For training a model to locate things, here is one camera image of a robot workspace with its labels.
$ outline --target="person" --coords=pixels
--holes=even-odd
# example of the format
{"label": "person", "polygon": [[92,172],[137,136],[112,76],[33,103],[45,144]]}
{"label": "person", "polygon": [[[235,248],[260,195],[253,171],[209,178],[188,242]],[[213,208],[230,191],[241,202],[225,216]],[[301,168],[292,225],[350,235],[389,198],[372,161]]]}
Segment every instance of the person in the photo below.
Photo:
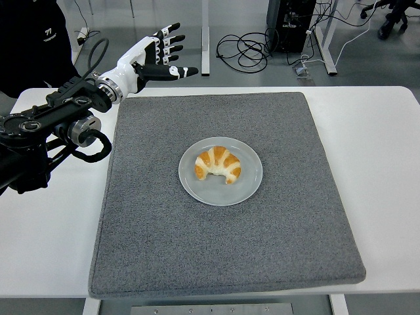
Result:
{"label": "person", "polygon": [[396,0],[392,12],[387,14],[387,20],[378,30],[379,39],[387,39],[395,25],[399,23],[402,15],[415,0]]}
{"label": "person", "polygon": [[60,87],[80,76],[66,19],[55,0],[0,0],[0,91]]}

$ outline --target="gray felt mat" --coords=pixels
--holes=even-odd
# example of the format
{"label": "gray felt mat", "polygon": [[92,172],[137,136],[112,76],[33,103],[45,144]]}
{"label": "gray felt mat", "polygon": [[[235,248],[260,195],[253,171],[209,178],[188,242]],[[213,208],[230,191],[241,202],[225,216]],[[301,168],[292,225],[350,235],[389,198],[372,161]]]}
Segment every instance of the gray felt mat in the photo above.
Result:
{"label": "gray felt mat", "polygon": [[[249,199],[206,205],[182,187],[183,153],[238,139],[264,176]],[[127,99],[89,280],[92,297],[166,297],[354,284],[365,278],[301,93]]]}

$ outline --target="robotic arm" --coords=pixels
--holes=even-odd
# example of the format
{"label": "robotic arm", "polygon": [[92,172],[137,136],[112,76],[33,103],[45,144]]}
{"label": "robotic arm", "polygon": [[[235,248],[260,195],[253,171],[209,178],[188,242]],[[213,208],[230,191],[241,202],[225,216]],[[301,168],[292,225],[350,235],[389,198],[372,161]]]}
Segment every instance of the robotic arm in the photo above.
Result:
{"label": "robotic arm", "polygon": [[[6,117],[0,116],[0,194],[7,187],[19,194],[38,188],[46,188],[51,171],[73,155],[93,163],[111,152],[111,143],[100,132],[101,123],[90,109],[107,112],[112,104],[118,104],[129,93],[138,93],[148,81],[168,81],[197,74],[197,68],[179,68],[168,63],[178,59],[172,55],[180,51],[185,36],[168,37],[177,30],[176,23],[152,36],[141,39],[118,61],[117,66],[102,74],[94,85],[74,77],[50,95],[47,104]],[[47,142],[47,137],[56,138]],[[91,145],[96,138],[103,144],[101,152],[86,156],[78,147]],[[54,157],[48,152],[63,146]]]}

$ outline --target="gray floor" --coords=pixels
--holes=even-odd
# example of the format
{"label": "gray floor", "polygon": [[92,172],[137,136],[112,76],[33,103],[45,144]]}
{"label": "gray floor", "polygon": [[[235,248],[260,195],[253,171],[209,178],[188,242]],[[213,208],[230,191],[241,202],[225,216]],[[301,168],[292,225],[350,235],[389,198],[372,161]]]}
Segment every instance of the gray floor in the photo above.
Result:
{"label": "gray floor", "polygon": [[[74,31],[84,26],[78,8],[70,2],[69,17]],[[133,0],[135,18],[131,16],[130,3],[126,1],[93,1],[91,15],[88,1],[80,1],[83,13],[91,30],[100,34],[89,39],[83,46],[76,62],[79,73],[87,69],[87,57],[94,43],[101,37],[110,40],[110,46],[104,60],[97,70],[105,72],[112,69],[117,59],[138,40],[156,30],[174,22],[182,27],[176,33],[184,33],[184,50],[180,59],[173,62],[177,66],[201,67],[201,1],[193,0]],[[420,25],[419,18],[409,19],[405,33],[398,31],[398,25],[386,41],[378,40],[377,29],[385,21],[388,9],[378,9],[371,19],[370,30],[355,41],[349,43],[338,62],[338,75],[331,77],[324,65],[317,61],[306,64],[309,76],[302,79],[287,64],[285,54],[274,53],[265,70],[256,74],[235,72],[215,57],[217,42],[225,35],[243,35],[247,32],[263,32],[266,29],[266,10],[268,0],[212,0],[209,5],[210,23],[210,76],[196,75],[173,82],[149,82],[148,87],[254,87],[254,86],[342,86],[342,85],[401,85],[409,88],[420,101]],[[360,5],[353,8],[347,22],[360,25]],[[420,15],[416,10],[409,10],[408,15]],[[331,55],[336,61],[341,47],[349,40],[367,29],[348,26],[342,22],[337,25],[330,45]],[[320,53],[315,47],[313,59],[319,59]],[[310,47],[303,53],[312,54]],[[295,60],[300,54],[290,54]],[[8,114],[16,100],[0,93],[0,115]],[[282,297],[270,302],[293,303],[295,314],[331,314],[328,299],[325,296]],[[347,295],[346,301],[350,315],[359,314],[420,314],[420,294],[384,294],[384,295]],[[156,304],[167,304],[156,301]],[[191,302],[180,300],[179,303]],[[104,301],[100,314],[129,314],[132,305],[141,305],[144,301],[122,300]],[[3,314],[81,314],[81,299],[0,299],[0,315]]]}

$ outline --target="computer tower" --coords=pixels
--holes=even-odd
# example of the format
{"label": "computer tower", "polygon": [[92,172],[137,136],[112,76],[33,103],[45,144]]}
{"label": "computer tower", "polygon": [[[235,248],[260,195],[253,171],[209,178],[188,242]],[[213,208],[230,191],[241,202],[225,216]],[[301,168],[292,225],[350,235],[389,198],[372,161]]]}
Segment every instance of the computer tower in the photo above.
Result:
{"label": "computer tower", "polygon": [[315,5],[316,0],[269,0],[267,26],[270,48],[283,53],[301,53]]}

